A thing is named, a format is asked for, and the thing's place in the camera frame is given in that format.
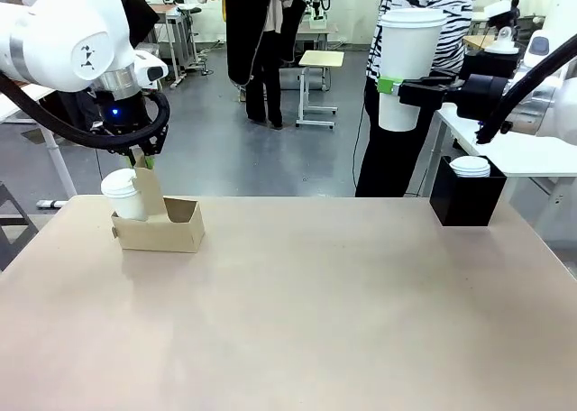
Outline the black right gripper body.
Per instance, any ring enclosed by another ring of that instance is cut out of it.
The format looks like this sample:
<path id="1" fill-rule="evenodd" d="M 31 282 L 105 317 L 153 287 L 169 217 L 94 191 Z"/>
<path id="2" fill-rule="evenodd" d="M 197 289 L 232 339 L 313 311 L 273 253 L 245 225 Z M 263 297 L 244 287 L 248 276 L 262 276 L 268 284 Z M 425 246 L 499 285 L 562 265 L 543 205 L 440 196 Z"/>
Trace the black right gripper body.
<path id="1" fill-rule="evenodd" d="M 454 93 L 457 115 L 464 119 L 488 118 L 503 97 L 508 78 L 471 74 Z"/>

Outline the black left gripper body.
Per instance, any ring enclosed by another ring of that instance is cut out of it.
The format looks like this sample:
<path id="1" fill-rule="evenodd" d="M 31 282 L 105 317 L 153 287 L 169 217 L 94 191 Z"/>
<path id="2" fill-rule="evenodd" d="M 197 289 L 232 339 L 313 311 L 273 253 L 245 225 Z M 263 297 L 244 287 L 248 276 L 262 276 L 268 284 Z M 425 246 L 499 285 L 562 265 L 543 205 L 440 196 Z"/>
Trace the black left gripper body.
<path id="1" fill-rule="evenodd" d="M 145 129 L 153 123 L 146 105 L 156 105 L 156 96 L 156 91 L 144 91 L 116 100 L 111 92 L 96 92 L 100 119 L 93 123 L 93 133 L 122 135 Z"/>

